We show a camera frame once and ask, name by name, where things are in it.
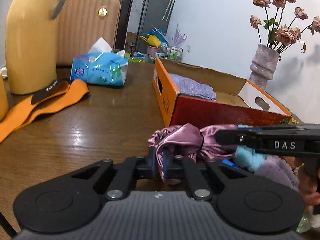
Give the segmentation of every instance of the box handle hole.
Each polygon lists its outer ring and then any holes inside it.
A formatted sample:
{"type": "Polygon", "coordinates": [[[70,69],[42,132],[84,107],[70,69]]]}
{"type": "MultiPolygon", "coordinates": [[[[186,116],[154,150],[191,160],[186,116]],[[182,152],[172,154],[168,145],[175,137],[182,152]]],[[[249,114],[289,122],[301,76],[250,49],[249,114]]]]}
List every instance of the box handle hole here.
{"type": "Polygon", "coordinates": [[[159,77],[158,77],[158,89],[160,91],[160,94],[162,94],[162,83],[161,83],[159,77]]]}
{"type": "Polygon", "coordinates": [[[264,101],[261,97],[256,97],[254,100],[258,106],[260,106],[264,111],[269,111],[270,106],[269,104],[264,101]]]}

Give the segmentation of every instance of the orange strap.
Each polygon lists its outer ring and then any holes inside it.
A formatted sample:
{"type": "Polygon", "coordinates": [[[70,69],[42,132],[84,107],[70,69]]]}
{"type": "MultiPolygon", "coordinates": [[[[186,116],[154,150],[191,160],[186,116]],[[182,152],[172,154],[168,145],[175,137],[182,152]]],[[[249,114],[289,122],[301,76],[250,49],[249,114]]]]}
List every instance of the orange strap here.
{"type": "Polygon", "coordinates": [[[0,122],[0,143],[13,131],[32,123],[37,116],[56,113],[71,106],[88,92],[87,84],[80,79],[76,79],[70,86],[67,81],[61,82],[46,98],[35,104],[31,103],[34,95],[22,100],[11,108],[4,120],[0,122]]]}

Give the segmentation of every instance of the pink bucket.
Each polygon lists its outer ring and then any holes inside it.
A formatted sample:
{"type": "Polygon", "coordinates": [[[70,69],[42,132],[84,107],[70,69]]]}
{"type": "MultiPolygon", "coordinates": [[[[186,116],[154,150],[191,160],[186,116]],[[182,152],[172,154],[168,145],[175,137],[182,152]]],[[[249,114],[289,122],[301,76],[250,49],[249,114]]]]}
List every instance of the pink bucket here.
{"type": "Polygon", "coordinates": [[[147,54],[151,57],[156,57],[156,53],[159,52],[159,49],[157,47],[149,46],[147,49],[147,54]]]}

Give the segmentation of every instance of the metal screw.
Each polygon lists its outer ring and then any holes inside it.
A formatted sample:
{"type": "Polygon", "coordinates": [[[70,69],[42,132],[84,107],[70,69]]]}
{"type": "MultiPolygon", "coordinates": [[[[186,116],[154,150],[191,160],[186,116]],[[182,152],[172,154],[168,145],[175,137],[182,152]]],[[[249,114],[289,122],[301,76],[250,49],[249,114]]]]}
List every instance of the metal screw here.
{"type": "Polygon", "coordinates": [[[210,191],[207,190],[207,189],[203,189],[203,188],[202,189],[197,189],[195,191],[195,195],[197,197],[208,197],[210,195],[210,191]]]}
{"type": "Polygon", "coordinates": [[[122,191],[118,189],[110,190],[107,193],[107,196],[111,198],[120,198],[122,195],[123,195],[122,191]]]}

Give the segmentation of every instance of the blue tissue package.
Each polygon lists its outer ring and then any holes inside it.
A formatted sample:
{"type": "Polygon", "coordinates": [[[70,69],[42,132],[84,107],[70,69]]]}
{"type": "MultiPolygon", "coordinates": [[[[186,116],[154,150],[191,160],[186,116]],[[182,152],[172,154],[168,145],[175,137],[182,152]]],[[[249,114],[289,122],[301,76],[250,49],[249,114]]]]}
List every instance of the blue tissue package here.
{"type": "Polygon", "coordinates": [[[111,52],[92,52],[73,59],[70,79],[96,85],[123,86],[127,71],[128,58],[111,52]]]}

